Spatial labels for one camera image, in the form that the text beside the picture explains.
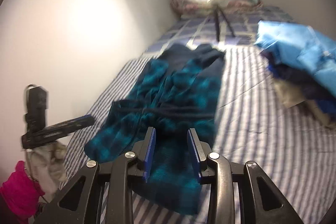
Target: triangular cutout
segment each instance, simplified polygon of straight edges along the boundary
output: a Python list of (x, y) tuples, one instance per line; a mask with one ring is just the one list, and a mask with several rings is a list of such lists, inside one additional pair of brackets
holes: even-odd
[(276, 195), (268, 187), (262, 177), (257, 177), (258, 188), (261, 196), (262, 207), (265, 211), (279, 209), (282, 207), (281, 202), (277, 199)]
[(81, 176), (80, 179), (73, 185), (73, 187), (67, 192), (67, 194), (59, 202), (59, 206), (71, 211), (76, 211), (78, 208), (79, 200), (83, 191), (85, 176)]

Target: blue gripper pad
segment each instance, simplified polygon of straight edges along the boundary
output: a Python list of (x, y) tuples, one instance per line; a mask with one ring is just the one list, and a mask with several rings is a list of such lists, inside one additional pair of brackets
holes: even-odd
[(155, 128), (152, 130), (152, 134), (149, 140), (147, 153), (144, 160), (144, 174), (143, 178), (147, 182), (147, 179), (149, 177), (149, 174), (151, 173), (151, 167), (153, 162), (153, 154), (155, 149), (155, 141), (156, 141), (156, 131)]
[(191, 163), (193, 165), (194, 174), (197, 178), (197, 181), (200, 182), (201, 181), (201, 164), (200, 164), (201, 161), (197, 153), (195, 142), (191, 135), (190, 130), (188, 130), (187, 132), (187, 144), (188, 144), (188, 150), (189, 150)]

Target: tripod leg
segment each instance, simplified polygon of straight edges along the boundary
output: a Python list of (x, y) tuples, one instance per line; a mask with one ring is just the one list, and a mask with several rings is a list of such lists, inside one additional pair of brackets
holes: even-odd
[(224, 17), (224, 20), (226, 21), (226, 24), (227, 26), (229, 27), (230, 29), (230, 32), (232, 33), (232, 36), (233, 37), (236, 37), (235, 35), (235, 31), (233, 30), (232, 26), (231, 26), (231, 23), (229, 22), (229, 20), (227, 19), (225, 13), (223, 12), (223, 10), (221, 8), (218, 7), (218, 10), (220, 11), (220, 13), (222, 14), (222, 16)]
[(221, 29), (219, 27), (218, 6), (215, 7), (215, 9), (213, 10), (213, 15), (214, 15), (214, 18), (215, 18), (216, 39), (217, 39), (217, 42), (219, 42), (219, 37), (221, 35)]

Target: metal screw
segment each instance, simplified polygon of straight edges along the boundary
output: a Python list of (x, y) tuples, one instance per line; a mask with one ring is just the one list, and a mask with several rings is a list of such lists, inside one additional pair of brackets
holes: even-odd
[(250, 160), (247, 162), (247, 166), (250, 168), (256, 168), (257, 164), (254, 161)]
[(86, 163), (86, 166), (88, 168), (92, 168), (92, 167), (95, 167), (96, 166), (96, 162), (94, 160), (89, 160), (87, 163)]
[(211, 159), (213, 159), (213, 160), (216, 160), (216, 159), (219, 158), (219, 154), (216, 153), (216, 152), (211, 152), (211, 153), (209, 154), (209, 158), (211, 158)]
[(135, 157), (135, 153), (132, 151), (126, 152), (125, 153), (125, 157), (126, 158), (134, 158)]

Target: plaid blanket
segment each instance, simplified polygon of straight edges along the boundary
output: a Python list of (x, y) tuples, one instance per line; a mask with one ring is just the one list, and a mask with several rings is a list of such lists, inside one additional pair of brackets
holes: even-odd
[(189, 158), (186, 133), (214, 143), (214, 114), (221, 87), (224, 53), (210, 45), (191, 51), (173, 45), (150, 60), (125, 100), (112, 103), (105, 125), (85, 145), (99, 163), (114, 160), (156, 128), (151, 175), (133, 190), (182, 214), (196, 214), (201, 187)]

